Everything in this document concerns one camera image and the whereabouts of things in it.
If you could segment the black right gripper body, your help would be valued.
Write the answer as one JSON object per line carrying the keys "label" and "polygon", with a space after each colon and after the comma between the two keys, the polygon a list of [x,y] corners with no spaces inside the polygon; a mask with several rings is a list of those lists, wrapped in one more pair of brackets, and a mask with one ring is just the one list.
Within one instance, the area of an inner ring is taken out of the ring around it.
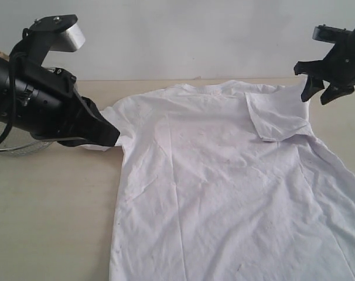
{"label": "black right gripper body", "polygon": [[334,85],[355,86],[355,43],[337,42],[322,63],[325,81]]}

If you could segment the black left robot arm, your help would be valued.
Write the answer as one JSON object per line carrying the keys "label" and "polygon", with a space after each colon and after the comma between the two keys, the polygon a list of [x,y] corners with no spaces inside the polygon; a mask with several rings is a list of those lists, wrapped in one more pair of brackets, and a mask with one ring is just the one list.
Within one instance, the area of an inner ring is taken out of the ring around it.
{"label": "black left robot arm", "polygon": [[18,128],[67,147],[112,147],[120,136],[96,104],[79,95],[74,75],[29,64],[23,53],[10,59],[0,53],[0,122],[6,125],[1,139]]}

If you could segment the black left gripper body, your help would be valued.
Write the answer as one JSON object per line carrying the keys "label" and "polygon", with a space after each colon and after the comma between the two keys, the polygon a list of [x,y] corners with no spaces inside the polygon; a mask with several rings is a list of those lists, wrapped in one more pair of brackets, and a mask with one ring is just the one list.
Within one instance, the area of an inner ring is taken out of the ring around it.
{"label": "black left gripper body", "polygon": [[87,99],[74,87],[76,78],[24,61],[8,63],[8,125],[34,139],[86,139]]}

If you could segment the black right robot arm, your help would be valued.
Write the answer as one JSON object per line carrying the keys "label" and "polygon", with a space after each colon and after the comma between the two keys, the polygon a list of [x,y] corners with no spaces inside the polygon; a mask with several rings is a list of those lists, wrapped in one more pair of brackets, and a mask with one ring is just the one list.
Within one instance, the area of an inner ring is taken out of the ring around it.
{"label": "black right robot arm", "polygon": [[339,29],[327,25],[314,28],[312,39],[331,43],[333,47],[321,60],[299,61],[293,71],[295,75],[307,76],[301,93],[302,102],[309,101],[317,92],[322,105],[355,91],[355,28]]}

